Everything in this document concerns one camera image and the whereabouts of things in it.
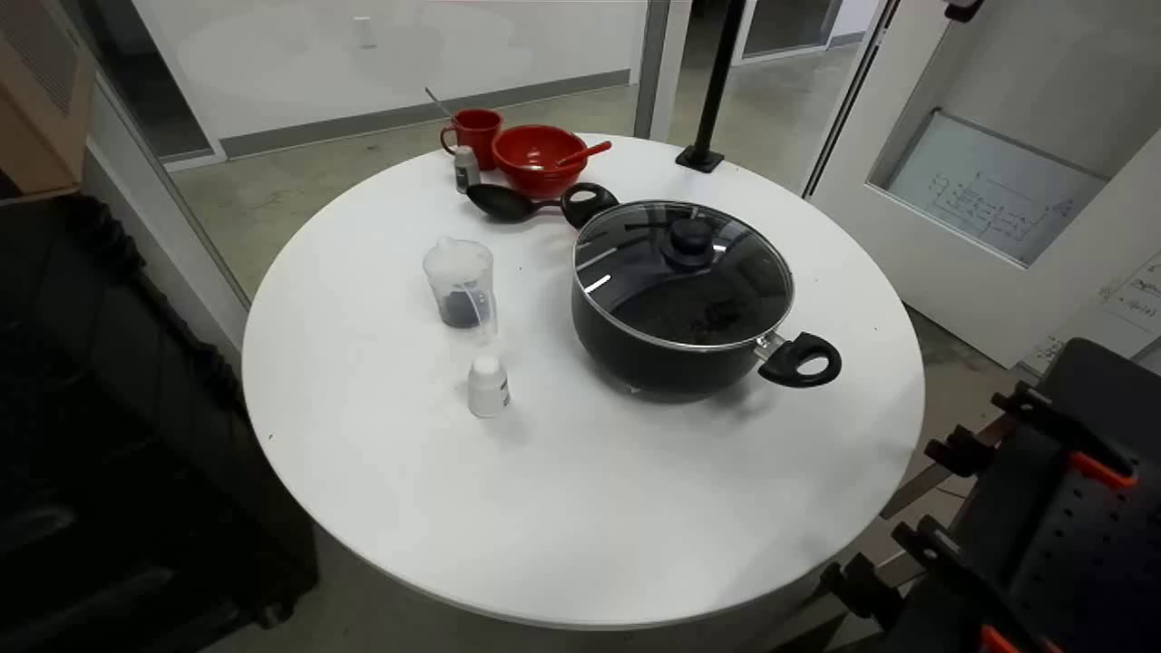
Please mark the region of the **clear plastic measuring cup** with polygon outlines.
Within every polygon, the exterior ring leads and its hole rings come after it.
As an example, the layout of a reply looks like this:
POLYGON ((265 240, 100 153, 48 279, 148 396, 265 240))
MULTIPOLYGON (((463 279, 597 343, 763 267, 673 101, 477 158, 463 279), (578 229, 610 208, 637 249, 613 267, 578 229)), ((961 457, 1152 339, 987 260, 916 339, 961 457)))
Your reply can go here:
POLYGON ((423 279, 450 331, 489 331, 498 323, 494 255, 477 240, 433 243, 423 279))

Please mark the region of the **round white table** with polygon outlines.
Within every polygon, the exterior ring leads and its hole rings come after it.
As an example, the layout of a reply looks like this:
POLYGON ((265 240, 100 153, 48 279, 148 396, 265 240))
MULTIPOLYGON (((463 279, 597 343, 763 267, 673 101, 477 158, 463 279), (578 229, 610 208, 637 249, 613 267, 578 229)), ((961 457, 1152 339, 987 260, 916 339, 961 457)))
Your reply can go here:
POLYGON ((574 229, 481 222, 450 158, 423 153, 317 211, 250 298, 246 412, 317 526, 471 614, 637 632, 785 591, 878 518, 926 412, 922 347, 891 283, 799 192, 673 157, 620 136, 587 179, 752 222, 799 283, 785 331, 833 339, 843 376, 743 376, 691 404, 618 388, 570 318, 574 229), (440 240, 494 255, 489 331, 440 318, 423 279, 440 240), (477 356, 512 383, 489 419, 469 411, 477 356))

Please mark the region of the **black cooking pot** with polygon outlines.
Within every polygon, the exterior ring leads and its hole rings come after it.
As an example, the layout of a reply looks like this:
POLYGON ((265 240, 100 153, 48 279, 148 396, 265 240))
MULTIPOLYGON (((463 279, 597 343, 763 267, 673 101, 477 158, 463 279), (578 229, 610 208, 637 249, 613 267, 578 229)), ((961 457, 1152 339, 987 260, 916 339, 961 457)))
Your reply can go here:
POLYGON ((743 217, 691 198, 629 198, 578 180, 570 314, 603 375, 648 396, 700 397, 752 375, 818 388, 843 347, 779 331, 795 306, 788 257, 743 217))

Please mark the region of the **small white plastic bottle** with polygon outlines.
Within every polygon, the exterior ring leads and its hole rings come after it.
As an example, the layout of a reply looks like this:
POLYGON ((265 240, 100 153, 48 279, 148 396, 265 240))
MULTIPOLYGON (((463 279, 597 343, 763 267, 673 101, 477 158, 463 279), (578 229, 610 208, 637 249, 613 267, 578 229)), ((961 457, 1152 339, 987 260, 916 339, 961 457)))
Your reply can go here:
POLYGON ((469 367, 469 411, 477 419, 489 419, 508 407, 512 407, 508 367, 498 356, 477 356, 469 367))

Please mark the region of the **glass pot lid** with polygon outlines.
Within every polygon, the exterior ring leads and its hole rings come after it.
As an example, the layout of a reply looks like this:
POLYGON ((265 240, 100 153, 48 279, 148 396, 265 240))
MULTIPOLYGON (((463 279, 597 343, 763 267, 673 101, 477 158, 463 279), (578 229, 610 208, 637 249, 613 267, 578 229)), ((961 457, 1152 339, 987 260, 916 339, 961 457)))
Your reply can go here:
POLYGON ((578 237, 574 273, 618 326, 682 343, 763 338, 795 298, 785 255, 753 223, 685 198, 597 211, 578 237))

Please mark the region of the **black serving spoon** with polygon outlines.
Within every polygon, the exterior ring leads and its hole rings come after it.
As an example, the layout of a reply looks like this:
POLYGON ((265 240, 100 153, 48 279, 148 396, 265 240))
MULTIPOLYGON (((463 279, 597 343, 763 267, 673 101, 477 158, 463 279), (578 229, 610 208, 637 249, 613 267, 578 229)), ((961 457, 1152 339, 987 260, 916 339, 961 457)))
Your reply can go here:
POLYGON ((595 180, 578 180, 556 198, 529 198, 504 183, 469 183, 469 198, 502 223, 529 222, 538 211, 558 211, 574 229, 583 229, 597 211, 618 208, 618 197, 595 180))

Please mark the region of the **red plastic bowl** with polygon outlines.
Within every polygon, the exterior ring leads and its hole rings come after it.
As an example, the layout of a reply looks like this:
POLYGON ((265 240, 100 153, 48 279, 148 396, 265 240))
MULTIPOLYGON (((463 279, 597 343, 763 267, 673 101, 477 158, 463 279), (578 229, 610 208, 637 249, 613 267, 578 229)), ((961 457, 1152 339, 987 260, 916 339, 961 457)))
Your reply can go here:
POLYGON ((579 133, 552 122, 504 128, 494 136, 494 162, 504 180, 532 198, 561 197, 604 142, 587 144, 579 133))

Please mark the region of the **small salt shaker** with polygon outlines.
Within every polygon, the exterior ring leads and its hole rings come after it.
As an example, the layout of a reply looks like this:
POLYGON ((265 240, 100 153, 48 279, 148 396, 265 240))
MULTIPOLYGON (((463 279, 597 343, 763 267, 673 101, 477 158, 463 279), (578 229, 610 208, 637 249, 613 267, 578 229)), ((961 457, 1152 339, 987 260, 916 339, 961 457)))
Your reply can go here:
POLYGON ((462 192, 477 183, 477 158, 474 158, 471 144, 453 144, 453 179, 456 179, 462 192))

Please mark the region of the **red mug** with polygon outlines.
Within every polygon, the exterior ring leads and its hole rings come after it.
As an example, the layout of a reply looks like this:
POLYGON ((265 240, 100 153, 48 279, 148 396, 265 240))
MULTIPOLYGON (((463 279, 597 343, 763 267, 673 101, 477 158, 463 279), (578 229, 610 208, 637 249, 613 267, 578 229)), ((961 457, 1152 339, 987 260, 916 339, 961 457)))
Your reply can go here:
POLYGON ((462 110, 450 117, 450 122, 440 131, 440 144, 453 153, 456 144, 469 144, 474 153, 474 162, 481 170, 494 170, 494 136, 502 133, 502 117, 494 110, 462 110))

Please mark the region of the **white whiteboard panel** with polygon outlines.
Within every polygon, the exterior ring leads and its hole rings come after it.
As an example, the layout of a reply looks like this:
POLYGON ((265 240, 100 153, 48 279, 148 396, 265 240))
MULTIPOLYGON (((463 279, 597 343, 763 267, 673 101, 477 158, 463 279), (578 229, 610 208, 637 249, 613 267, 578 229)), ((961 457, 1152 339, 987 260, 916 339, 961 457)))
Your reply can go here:
POLYGON ((1161 245, 1161 0, 883 0, 809 197, 1002 367, 1161 245))

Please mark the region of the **black perforated robot cart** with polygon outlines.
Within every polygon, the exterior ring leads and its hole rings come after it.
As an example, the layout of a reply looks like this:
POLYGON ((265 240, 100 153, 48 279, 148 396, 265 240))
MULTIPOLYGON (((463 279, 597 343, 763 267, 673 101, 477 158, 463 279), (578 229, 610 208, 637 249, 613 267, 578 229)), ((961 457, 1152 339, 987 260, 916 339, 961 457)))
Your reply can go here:
POLYGON ((822 589, 884 632, 884 653, 1161 653, 1161 376, 1068 339, 994 407, 994 442, 955 429, 927 447, 974 477, 965 512, 891 529, 916 585, 857 556, 822 589))

